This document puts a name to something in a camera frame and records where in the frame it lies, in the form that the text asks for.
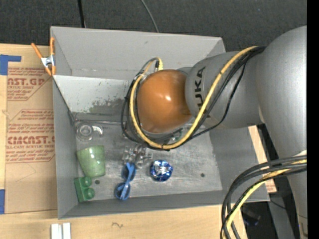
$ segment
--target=black cable on floor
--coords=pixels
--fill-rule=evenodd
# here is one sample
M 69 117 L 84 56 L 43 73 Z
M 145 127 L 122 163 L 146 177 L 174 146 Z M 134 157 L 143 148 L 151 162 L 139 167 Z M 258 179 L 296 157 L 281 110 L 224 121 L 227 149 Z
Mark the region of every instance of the black cable on floor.
M 85 21 L 84 21 L 83 8 L 82 8 L 82 0 L 78 0 L 78 7 L 80 12 L 80 18 L 81 18 L 81 27 L 86 28 Z
M 156 29 L 156 32 L 159 33 L 159 32 L 160 32 L 160 31 L 159 31 L 159 28 L 158 28 L 158 26 L 157 26 L 156 23 L 155 23 L 155 20 L 154 20 L 154 18 L 153 18 L 153 15 L 152 15 L 150 9 L 148 8 L 148 6 L 147 6 L 146 3 L 144 2 L 144 0 L 141 0 L 141 2 L 142 2 L 143 6 L 145 7 L 146 11 L 147 11 L 148 14 L 149 14 L 149 16 L 150 16 L 150 18 L 151 18 L 151 20 L 152 20 L 152 22 L 153 22 L 153 25 L 154 25 L 154 27 L 155 27 L 155 29 Z

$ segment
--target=dark gray floor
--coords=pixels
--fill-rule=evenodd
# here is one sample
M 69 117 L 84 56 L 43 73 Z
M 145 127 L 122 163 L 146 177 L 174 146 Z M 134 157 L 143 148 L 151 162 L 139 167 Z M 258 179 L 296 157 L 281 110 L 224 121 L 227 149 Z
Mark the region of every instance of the dark gray floor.
M 307 24 L 307 0 L 145 0 L 160 32 L 220 36 L 227 50 L 268 45 Z M 139 0 L 83 0 L 87 27 L 155 31 Z M 80 26 L 76 0 L 0 0 L 0 42 L 48 44 L 51 25 Z

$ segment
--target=cardboard sheet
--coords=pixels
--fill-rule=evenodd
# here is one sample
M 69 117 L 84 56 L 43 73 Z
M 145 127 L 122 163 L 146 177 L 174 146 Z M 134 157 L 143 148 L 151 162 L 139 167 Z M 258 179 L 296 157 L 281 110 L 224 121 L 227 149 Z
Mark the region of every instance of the cardboard sheet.
M 39 47 L 47 56 L 48 47 Z M 9 62 L 5 150 L 5 213 L 56 209 L 52 78 L 30 45 L 0 45 Z

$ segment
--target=blue glasses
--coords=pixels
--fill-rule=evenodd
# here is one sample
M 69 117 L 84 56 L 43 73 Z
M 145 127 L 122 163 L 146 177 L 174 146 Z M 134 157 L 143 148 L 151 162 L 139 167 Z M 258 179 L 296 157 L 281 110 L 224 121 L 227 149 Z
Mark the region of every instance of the blue glasses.
M 122 177 L 125 179 L 125 182 L 121 182 L 115 188 L 115 197 L 117 199 L 119 200 L 128 199 L 130 195 L 130 191 L 131 191 L 130 182 L 133 181 L 135 175 L 136 175 L 135 164 L 127 162 L 122 170 Z

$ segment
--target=yellow cable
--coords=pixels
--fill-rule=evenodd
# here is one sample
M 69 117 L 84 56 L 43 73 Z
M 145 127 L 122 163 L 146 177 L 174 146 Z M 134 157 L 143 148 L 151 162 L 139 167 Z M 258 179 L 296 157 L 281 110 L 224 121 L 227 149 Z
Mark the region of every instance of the yellow cable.
M 137 78 L 137 80 L 135 81 L 133 88 L 132 88 L 132 92 L 131 92 L 131 97 L 130 97 L 130 112 L 131 112 L 131 116 L 132 116 L 132 120 L 133 120 L 133 124 L 135 126 L 135 129 L 137 130 L 137 133 L 141 136 L 141 138 L 147 142 L 150 146 L 155 147 L 155 148 L 161 148 L 161 149 L 172 149 L 172 148 L 176 148 L 180 145 L 182 145 L 193 133 L 193 131 L 195 130 L 196 126 L 198 125 L 199 121 L 201 120 L 206 107 L 208 105 L 208 102 L 210 101 L 211 96 L 213 95 L 213 92 L 218 84 L 218 82 L 221 79 L 221 76 L 227 71 L 227 69 L 231 66 L 231 64 L 240 56 L 246 54 L 248 51 L 250 51 L 251 49 L 255 48 L 256 46 L 252 46 L 249 48 L 246 48 L 240 52 L 238 52 L 235 56 L 233 56 L 226 64 L 225 66 L 222 68 L 222 70 L 219 72 L 219 74 L 216 76 L 215 81 L 213 82 L 213 84 L 210 87 L 210 90 L 207 94 L 207 97 L 201 107 L 201 109 L 199 110 L 199 113 L 193 123 L 193 125 L 191 126 L 191 128 L 188 130 L 188 132 L 186 133 L 186 135 L 180 139 L 179 141 L 172 143 L 172 144 L 158 144 L 156 142 L 153 142 L 152 140 L 148 139 L 148 137 L 142 132 L 140 126 L 137 123 L 136 117 L 135 117 L 135 113 L 134 113 L 134 94 L 135 94 L 135 90 L 137 88 L 138 83 L 140 82 L 140 80 L 142 79 L 142 77 L 144 76 L 144 74 L 147 72 L 148 68 L 151 66 L 151 62 L 148 64 L 147 69 L 145 69 L 145 71 Z
M 301 164 L 301 163 L 307 163 L 307 159 L 296 161 L 296 162 L 293 162 L 292 164 Z M 265 176 L 263 176 L 263 178 L 259 180 L 260 182 L 257 183 L 255 186 L 253 186 L 246 193 L 246 195 L 242 198 L 242 200 L 240 201 L 239 205 L 236 207 L 234 212 L 229 216 L 229 219 L 227 220 L 227 223 L 226 223 L 227 229 L 230 229 L 230 226 L 231 226 L 232 222 L 234 221 L 234 218 L 235 218 L 238 210 L 240 210 L 240 208 L 242 207 L 244 202 L 251 196 L 251 194 L 253 194 L 261 185 L 263 185 L 266 182 L 265 179 L 273 177 L 273 176 L 277 176 L 277 175 L 282 174 L 282 173 L 284 173 L 284 172 L 286 172 L 288 170 L 290 170 L 290 169 L 282 169 L 282 170 L 279 170 L 279 171 L 274 171 L 274 172 L 268 173 Z
M 157 59 L 159 60 L 159 71 L 163 70 L 163 62 L 160 58 L 157 57 Z

